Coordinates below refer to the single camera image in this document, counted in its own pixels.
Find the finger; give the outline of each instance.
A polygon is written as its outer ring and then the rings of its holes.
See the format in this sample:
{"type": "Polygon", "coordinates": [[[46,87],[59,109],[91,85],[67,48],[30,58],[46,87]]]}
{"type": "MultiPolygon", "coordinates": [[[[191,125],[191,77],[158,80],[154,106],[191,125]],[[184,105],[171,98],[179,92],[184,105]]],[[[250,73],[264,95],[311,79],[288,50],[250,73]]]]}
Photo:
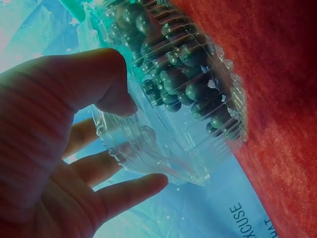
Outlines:
{"type": "Polygon", "coordinates": [[[122,168],[107,151],[77,160],[70,167],[90,187],[97,186],[122,168]]]}
{"type": "Polygon", "coordinates": [[[83,120],[72,126],[68,145],[64,151],[63,159],[75,154],[90,143],[98,139],[96,126],[92,118],[83,120]]]}
{"type": "Polygon", "coordinates": [[[67,147],[74,113],[91,104],[121,116],[135,111],[125,60],[115,50],[42,57],[0,74],[0,151],[27,184],[8,196],[26,207],[38,201],[67,147]]]}
{"type": "Polygon", "coordinates": [[[105,208],[103,222],[154,196],[167,184],[168,180],[165,175],[152,174],[97,191],[105,208]]]}

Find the red cloth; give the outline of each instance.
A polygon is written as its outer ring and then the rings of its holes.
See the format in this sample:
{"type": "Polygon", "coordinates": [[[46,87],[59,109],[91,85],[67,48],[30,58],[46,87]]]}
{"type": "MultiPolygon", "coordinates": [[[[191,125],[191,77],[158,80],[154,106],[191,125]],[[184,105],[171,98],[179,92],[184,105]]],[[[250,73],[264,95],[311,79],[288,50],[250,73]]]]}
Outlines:
{"type": "Polygon", "coordinates": [[[315,1],[174,0],[235,63],[249,139],[237,158],[280,238],[317,238],[315,1]]]}

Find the clear plastic container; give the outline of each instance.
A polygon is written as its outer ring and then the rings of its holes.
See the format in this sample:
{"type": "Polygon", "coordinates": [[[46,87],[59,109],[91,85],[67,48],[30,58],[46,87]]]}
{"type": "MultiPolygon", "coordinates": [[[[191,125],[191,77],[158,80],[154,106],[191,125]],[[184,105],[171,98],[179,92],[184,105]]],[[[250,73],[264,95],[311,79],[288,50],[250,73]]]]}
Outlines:
{"type": "Polygon", "coordinates": [[[139,108],[121,118],[93,106],[103,145],[127,170],[204,185],[247,139],[245,93],[233,62],[166,0],[97,0],[84,8],[80,50],[120,51],[139,108]]]}

